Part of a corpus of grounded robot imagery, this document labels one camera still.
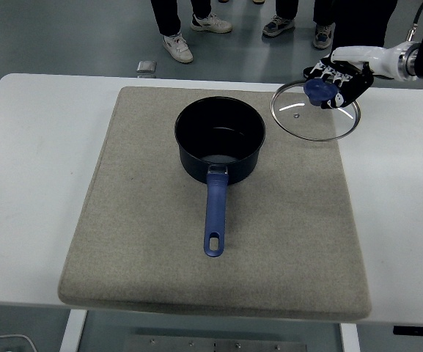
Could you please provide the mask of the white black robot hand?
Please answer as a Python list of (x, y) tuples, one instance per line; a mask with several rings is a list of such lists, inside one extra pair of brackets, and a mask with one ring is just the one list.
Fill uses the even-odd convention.
[(338, 47), (305, 71), (304, 93), (314, 106), (338, 109), (364, 94), (376, 77), (407, 81), (407, 49), (405, 43), (393, 48)]

